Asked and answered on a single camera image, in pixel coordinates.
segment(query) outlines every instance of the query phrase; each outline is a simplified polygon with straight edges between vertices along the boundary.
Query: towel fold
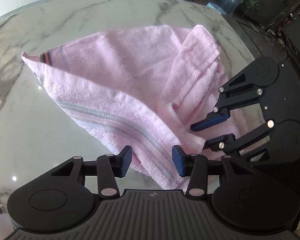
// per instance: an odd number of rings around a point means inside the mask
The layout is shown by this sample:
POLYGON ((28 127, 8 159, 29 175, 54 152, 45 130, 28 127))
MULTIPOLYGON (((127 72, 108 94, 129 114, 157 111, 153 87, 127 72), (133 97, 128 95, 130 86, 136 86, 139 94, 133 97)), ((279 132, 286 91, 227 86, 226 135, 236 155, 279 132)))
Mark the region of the towel fold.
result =
POLYGON ((223 124, 192 133, 228 79, 218 59, 220 47, 201 25, 167 25, 101 32, 38 56, 22 53, 49 96, 79 126, 113 153, 131 145, 131 166, 163 189, 185 188, 172 162, 173 145, 202 151, 206 139, 247 132, 240 111, 223 124))

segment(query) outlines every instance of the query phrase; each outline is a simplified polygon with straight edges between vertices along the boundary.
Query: marble table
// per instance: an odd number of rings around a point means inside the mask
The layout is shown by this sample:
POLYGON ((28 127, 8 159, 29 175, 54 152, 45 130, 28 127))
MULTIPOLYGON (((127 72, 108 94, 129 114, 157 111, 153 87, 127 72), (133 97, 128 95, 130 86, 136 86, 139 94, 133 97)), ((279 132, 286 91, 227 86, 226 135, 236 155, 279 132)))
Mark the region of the marble table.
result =
MULTIPOLYGON (((98 31, 163 24, 205 26, 222 48, 220 59, 230 77, 254 59, 217 11, 181 0, 55 0, 0 22, 0 203, 72 156, 95 160, 109 153, 39 89, 21 52, 37 55, 98 31)), ((250 129, 261 123, 260 114, 256 108, 245 111, 250 129)), ((121 192, 159 189, 132 169, 118 184, 121 192)), ((87 178, 86 186, 95 192, 96 179, 87 178)))

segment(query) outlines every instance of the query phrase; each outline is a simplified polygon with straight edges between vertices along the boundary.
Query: bolt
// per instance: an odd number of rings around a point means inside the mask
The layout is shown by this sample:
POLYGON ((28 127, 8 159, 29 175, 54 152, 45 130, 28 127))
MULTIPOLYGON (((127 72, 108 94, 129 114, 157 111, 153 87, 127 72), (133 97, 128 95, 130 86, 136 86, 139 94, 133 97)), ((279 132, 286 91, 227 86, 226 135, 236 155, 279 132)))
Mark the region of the bolt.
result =
POLYGON ((117 194, 117 190, 115 190, 114 188, 111 188, 111 187, 107 187, 107 188, 104 188, 103 190, 101 190, 101 194, 103 196, 113 196, 113 195, 117 194))
POLYGON ((268 121, 268 127, 272 128, 274 126, 274 122, 272 120, 268 121))
POLYGON ((192 188, 191 190, 189 190, 189 194, 194 197, 200 197, 204 195, 204 190, 200 188, 192 188))
POLYGON ((261 96, 261 95, 262 95, 262 93, 263 93, 262 89, 261 89, 261 88, 259 88, 259 89, 257 90, 257 94, 258 94, 258 96, 261 96))
POLYGON ((220 143, 219 143, 219 149, 221 149, 221 150, 222 150, 224 147, 225 147, 225 144, 224 144, 224 142, 220 142, 220 143))

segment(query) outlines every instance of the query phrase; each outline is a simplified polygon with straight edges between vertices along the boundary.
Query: pink towel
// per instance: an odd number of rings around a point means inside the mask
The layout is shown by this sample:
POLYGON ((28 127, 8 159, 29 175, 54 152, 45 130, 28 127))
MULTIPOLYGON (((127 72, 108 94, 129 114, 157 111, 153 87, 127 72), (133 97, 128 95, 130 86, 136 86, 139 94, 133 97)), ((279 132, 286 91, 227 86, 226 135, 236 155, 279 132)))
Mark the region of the pink towel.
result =
POLYGON ((172 162, 173 145, 202 152, 206 139, 247 132, 240 111, 223 124, 192 133, 227 81, 220 47, 202 26, 167 25, 95 33, 39 56, 22 53, 49 96, 113 153, 131 145, 131 166, 163 189, 185 188, 172 162))

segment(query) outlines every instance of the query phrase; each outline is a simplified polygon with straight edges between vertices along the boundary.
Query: dark floor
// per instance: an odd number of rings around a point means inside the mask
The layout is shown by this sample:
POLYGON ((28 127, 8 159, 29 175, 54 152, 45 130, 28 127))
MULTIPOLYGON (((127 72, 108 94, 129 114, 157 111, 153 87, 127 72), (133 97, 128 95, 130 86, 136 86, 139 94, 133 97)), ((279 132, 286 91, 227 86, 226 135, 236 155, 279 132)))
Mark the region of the dark floor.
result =
MULTIPOLYGON (((207 5, 209 2, 219 4, 220 1, 221 0, 194 0, 193 2, 207 5)), ((276 62, 281 62, 287 57, 287 53, 278 39, 271 33, 262 30, 257 24, 252 23, 259 32, 255 31, 244 17, 239 17, 234 14, 233 16, 225 16, 225 19, 239 35, 254 58, 270 56, 276 62)))

